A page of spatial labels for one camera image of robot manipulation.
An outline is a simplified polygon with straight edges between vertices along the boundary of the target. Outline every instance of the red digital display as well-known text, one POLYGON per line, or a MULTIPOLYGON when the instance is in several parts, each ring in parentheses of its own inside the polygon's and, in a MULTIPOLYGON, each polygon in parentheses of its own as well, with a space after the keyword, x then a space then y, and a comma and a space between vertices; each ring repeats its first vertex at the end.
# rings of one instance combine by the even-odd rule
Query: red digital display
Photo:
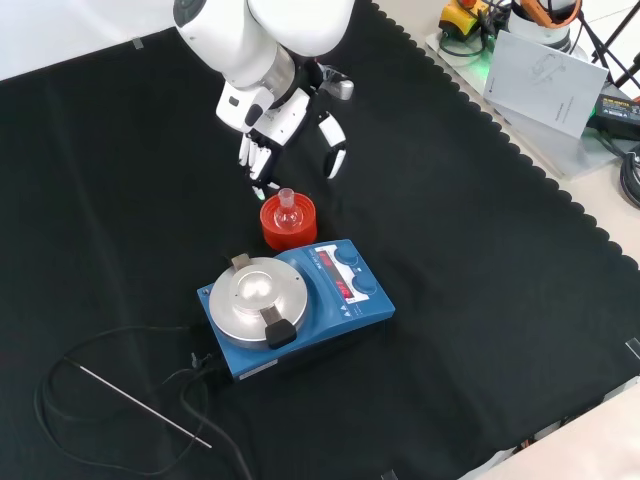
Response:
POLYGON ((326 267, 327 273, 329 273, 334 283, 336 284, 336 287, 338 287, 338 290, 342 294, 342 297, 346 299, 353 298, 353 293, 349 289, 347 282, 344 280, 344 278, 342 278, 342 275, 340 275, 340 272, 338 271, 334 263, 331 261, 331 257, 329 257, 329 254, 325 251, 320 251, 318 252, 318 256, 326 267))

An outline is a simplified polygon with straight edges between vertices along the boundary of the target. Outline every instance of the black tablecloth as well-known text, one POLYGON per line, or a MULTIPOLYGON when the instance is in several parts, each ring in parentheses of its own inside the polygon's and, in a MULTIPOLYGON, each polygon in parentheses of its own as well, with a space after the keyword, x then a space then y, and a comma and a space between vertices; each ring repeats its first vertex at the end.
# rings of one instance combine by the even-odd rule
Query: black tablecloth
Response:
MULTIPOLYGON (((126 478, 59 455, 31 395, 102 330, 205 320, 196 289, 223 254, 268 254, 259 202, 215 118, 222 79, 175 31, 0 86, 0 449, 3 478, 126 478)), ((316 203, 320 240, 350 238, 397 307, 386 325, 216 388, 211 418, 260 479, 454 479, 637 373, 640 276, 593 218, 366 0, 324 59, 356 83, 332 111, 349 157, 328 184, 309 126, 277 175, 316 203)), ((211 332, 114 338, 79 359, 133 394, 215 349, 211 332)), ((56 397, 99 415, 122 401, 61 369, 56 397)), ((195 428, 176 388, 148 401, 195 428)), ((153 469, 184 446, 138 411, 54 422, 69 449, 153 469)), ((228 449, 167 478, 237 478, 228 449)))

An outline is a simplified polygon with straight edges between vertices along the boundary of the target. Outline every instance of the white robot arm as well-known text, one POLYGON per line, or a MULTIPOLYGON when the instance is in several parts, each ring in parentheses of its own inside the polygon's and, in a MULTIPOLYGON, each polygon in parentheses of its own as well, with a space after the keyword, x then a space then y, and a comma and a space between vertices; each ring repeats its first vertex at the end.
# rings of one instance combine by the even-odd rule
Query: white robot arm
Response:
POLYGON ((225 84, 216 113, 251 131, 295 77, 279 43, 303 56, 322 55, 344 35, 354 0, 175 0, 180 35, 225 84))

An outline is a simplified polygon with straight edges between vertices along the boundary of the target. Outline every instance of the white paper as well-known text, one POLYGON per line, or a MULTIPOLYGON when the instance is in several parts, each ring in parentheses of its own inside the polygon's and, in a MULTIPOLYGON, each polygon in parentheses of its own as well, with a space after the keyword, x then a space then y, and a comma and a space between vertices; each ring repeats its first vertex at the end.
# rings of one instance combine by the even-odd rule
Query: white paper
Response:
POLYGON ((501 31, 484 97, 580 138, 607 70, 501 31))

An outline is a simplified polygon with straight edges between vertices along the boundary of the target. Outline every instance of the red container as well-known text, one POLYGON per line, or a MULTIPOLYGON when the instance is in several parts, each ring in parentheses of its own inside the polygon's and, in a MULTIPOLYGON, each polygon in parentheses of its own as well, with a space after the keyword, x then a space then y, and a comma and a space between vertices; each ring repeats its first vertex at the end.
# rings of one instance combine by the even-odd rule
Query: red container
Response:
POLYGON ((280 199, 277 195, 267 200, 260 210, 264 239, 271 248, 278 252, 311 245, 318 236, 316 207, 313 202, 301 193, 296 193, 294 199, 296 205, 302 210, 302 223, 292 230, 283 230, 275 222, 276 210, 280 206, 280 199))

